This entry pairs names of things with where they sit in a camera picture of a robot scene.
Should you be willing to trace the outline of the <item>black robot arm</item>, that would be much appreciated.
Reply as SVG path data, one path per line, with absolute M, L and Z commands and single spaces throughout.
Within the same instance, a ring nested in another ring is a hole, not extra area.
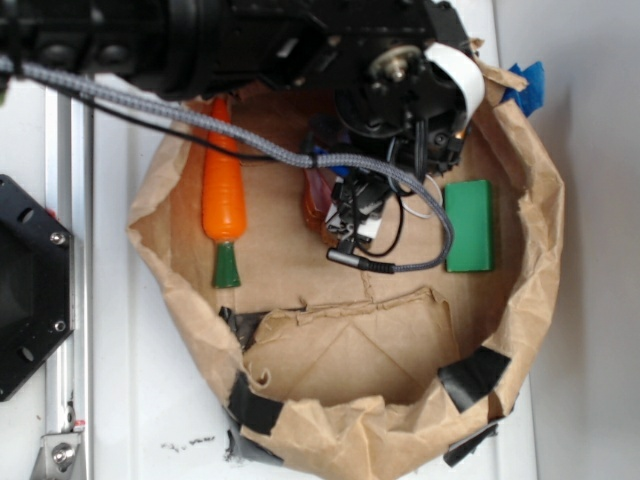
M 325 166 L 412 185 L 460 160 L 483 84 L 445 1 L 5 1 L 1 79 L 220 132 L 177 103 L 253 82 L 330 91 L 354 134 Z

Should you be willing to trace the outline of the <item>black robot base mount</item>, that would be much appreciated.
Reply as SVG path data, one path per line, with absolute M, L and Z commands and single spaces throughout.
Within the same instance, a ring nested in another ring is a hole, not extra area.
M 72 234 L 1 176 L 1 400 L 71 333 Z

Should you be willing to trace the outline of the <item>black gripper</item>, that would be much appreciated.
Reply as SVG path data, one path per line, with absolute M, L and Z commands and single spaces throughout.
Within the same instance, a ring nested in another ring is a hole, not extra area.
M 332 90 L 336 112 L 312 117 L 302 153 L 373 156 L 417 180 L 459 162 L 475 111 L 475 63 L 464 30 L 334 35 L 304 53 L 301 80 Z

